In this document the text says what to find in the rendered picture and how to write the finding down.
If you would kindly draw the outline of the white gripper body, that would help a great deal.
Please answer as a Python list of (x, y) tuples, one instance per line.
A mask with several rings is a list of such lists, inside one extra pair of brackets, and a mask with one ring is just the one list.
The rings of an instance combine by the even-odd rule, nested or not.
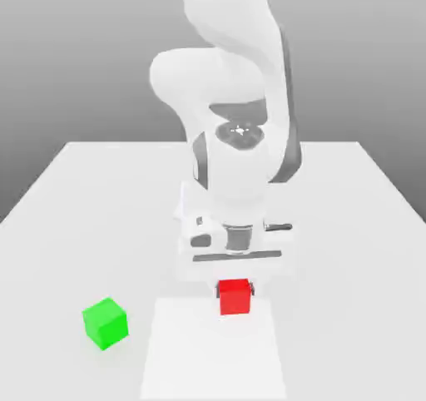
[(215, 249), (179, 248), (176, 278), (185, 282), (214, 285), (220, 280), (247, 279), (255, 284), (291, 275), (295, 267), (295, 245), (273, 246), (268, 250), (233, 254)]

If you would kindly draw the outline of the small red cube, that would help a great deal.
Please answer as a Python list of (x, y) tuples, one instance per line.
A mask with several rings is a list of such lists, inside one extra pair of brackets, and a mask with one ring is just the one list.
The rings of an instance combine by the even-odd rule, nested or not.
[(220, 314), (248, 314), (250, 312), (251, 285), (247, 279), (219, 281)]

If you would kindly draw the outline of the small green cube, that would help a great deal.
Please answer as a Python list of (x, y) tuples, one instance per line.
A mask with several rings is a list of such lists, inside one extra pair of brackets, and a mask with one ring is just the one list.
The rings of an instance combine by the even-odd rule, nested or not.
[(82, 311), (87, 337), (105, 350), (129, 335), (126, 311), (111, 297)]

